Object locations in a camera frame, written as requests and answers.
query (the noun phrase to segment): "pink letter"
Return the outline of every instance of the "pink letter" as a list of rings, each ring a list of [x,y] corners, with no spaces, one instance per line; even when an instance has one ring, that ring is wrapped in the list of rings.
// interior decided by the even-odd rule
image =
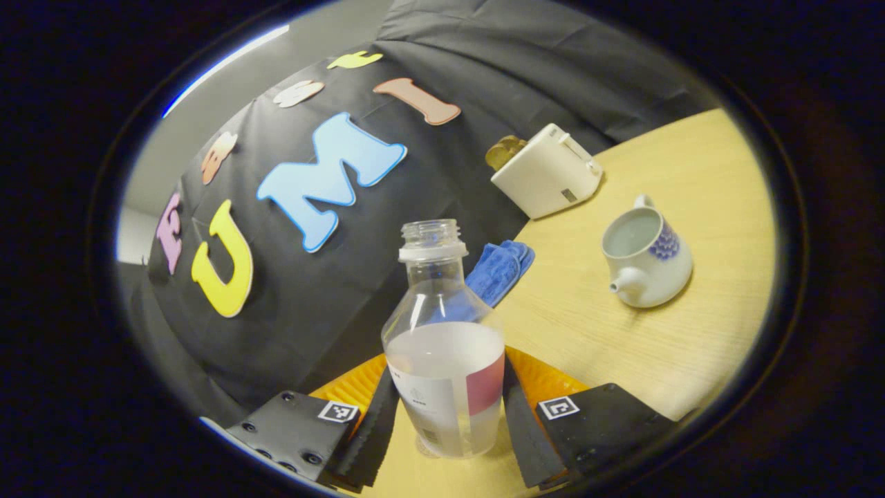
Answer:
[[[157,226],[157,238],[163,246],[163,252],[166,259],[169,260],[169,275],[175,274],[175,265],[178,264],[178,257],[181,256],[181,240],[175,236],[181,231],[181,219],[178,216],[178,201],[181,196],[178,192],[172,194],[169,199],[169,205],[160,218],[160,224]]]
[[[396,78],[384,82],[374,89],[375,93],[389,93],[424,114],[427,124],[439,126],[454,120],[461,114],[461,108],[446,104],[412,83],[411,78]]]

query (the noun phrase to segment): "blue letter m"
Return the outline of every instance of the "blue letter m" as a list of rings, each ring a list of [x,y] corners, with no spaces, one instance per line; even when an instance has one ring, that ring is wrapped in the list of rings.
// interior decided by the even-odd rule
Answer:
[[[357,183],[371,187],[405,157],[402,144],[385,144],[350,122],[348,113],[332,116],[313,132],[316,164],[283,162],[258,186],[258,198],[270,198],[304,234],[304,249],[315,253],[335,231],[338,215],[320,212],[308,198],[338,206],[357,201],[344,163],[357,172]]]

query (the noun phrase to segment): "teapot spout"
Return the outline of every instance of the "teapot spout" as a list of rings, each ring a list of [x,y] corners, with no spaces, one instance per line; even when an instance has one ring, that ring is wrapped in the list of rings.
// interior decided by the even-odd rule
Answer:
[[[637,292],[643,287],[642,271],[636,268],[622,268],[609,284],[609,291],[612,293]]]

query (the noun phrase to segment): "blue towel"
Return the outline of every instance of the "blue towel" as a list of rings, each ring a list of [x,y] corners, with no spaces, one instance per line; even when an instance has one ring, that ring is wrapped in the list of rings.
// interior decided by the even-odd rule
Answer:
[[[507,294],[516,282],[526,274],[535,260],[535,251],[521,242],[505,240],[501,245],[486,244],[480,260],[465,278],[470,289],[490,307]],[[459,302],[464,296],[454,296],[446,302],[446,309],[434,313],[428,322],[472,322],[475,319],[469,303]]]
[[[465,282],[486,304],[495,307],[534,260],[535,251],[521,242],[505,240],[501,245],[486,244]]]

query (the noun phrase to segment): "table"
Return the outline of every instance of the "table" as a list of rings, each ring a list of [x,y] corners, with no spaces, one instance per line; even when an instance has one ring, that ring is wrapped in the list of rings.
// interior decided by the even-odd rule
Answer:
[[[763,172],[722,110],[658,128],[596,156],[594,197],[531,221],[516,240],[535,262],[496,311],[508,346],[594,386],[617,383],[679,420],[727,384],[765,320],[775,266],[774,211]],[[605,228],[648,194],[686,241],[695,269],[674,300],[651,309],[608,291]],[[400,403],[375,486],[361,496],[531,496],[501,414],[498,441],[470,460],[424,456]]]

